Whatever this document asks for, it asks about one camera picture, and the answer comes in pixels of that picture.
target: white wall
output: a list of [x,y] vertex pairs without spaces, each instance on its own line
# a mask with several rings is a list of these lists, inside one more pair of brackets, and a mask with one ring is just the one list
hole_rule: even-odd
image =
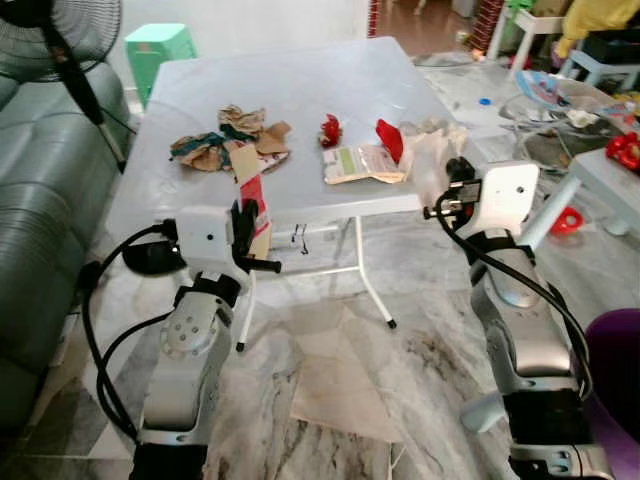
[[134,86],[123,38],[145,23],[184,23],[201,57],[366,38],[369,0],[122,0],[109,60]]

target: black fan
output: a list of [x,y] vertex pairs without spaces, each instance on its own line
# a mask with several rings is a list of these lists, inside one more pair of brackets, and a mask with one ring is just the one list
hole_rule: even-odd
[[61,80],[122,170],[124,156],[85,76],[113,47],[120,17],[119,0],[0,0],[0,75]]

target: leather couch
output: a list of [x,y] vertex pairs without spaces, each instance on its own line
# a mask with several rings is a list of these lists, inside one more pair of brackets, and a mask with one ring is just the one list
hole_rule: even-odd
[[[107,64],[87,74],[127,121]],[[123,148],[127,131],[108,121]],[[0,432],[27,422],[53,356],[116,162],[64,85],[0,77]]]

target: green stool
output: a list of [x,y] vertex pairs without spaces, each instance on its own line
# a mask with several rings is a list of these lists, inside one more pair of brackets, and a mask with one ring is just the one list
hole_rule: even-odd
[[160,64],[198,56],[189,30],[181,23],[149,23],[128,35],[124,41],[138,97],[144,107],[151,97]]

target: yellow cloth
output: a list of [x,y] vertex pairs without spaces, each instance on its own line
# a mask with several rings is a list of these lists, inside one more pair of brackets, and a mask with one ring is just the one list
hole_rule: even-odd
[[579,40],[596,30],[623,29],[640,8],[640,0],[575,0],[564,18],[556,54],[567,58]]

